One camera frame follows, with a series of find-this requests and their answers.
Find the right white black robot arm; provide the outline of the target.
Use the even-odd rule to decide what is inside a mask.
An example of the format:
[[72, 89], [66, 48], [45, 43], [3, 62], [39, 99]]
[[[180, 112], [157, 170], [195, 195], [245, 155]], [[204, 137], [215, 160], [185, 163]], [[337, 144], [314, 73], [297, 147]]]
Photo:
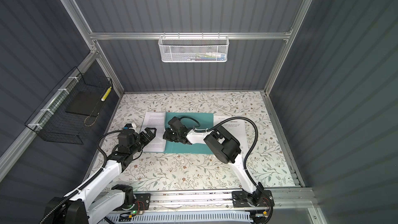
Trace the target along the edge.
[[[241, 154], [240, 142], [223, 125], [233, 120], [243, 120], [252, 125], [255, 133], [254, 141], [245, 153]], [[247, 167], [247, 160], [254, 150], [259, 131], [256, 124], [246, 117], [230, 117], [221, 121], [209, 129], [188, 128], [178, 117], [173, 117], [168, 122], [169, 127], [165, 129], [163, 139], [169, 142], [182, 143], [186, 145], [205, 144], [215, 155], [215, 157], [224, 164], [228, 164], [235, 175], [238, 177], [243, 192], [246, 193], [246, 202], [250, 206], [259, 206], [264, 203], [270, 209], [275, 206], [272, 193], [265, 190], [264, 186], [253, 177]]]

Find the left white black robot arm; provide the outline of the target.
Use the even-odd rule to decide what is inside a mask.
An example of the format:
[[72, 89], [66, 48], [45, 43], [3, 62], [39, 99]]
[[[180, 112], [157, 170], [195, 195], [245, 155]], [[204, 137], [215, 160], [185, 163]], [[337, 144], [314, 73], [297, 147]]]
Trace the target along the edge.
[[155, 137], [156, 128], [145, 128], [137, 133], [132, 124], [116, 131], [118, 145], [107, 155], [97, 146], [104, 156], [102, 166], [77, 188], [62, 198], [54, 197], [46, 206], [42, 224], [97, 224], [117, 208], [133, 210], [139, 202], [133, 188], [127, 185], [114, 186], [106, 196], [98, 198], [105, 187], [118, 177], [136, 160], [135, 154], [142, 152]]

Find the white printed paper sheet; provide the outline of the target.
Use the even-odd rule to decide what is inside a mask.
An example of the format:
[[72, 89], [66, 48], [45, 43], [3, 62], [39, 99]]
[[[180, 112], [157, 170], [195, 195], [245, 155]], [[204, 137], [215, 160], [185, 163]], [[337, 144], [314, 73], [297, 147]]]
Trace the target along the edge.
[[141, 131], [149, 128], [153, 131], [155, 138], [144, 147], [144, 152], [164, 152], [166, 140], [163, 138], [165, 133], [165, 112], [147, 112], [144, 117]]

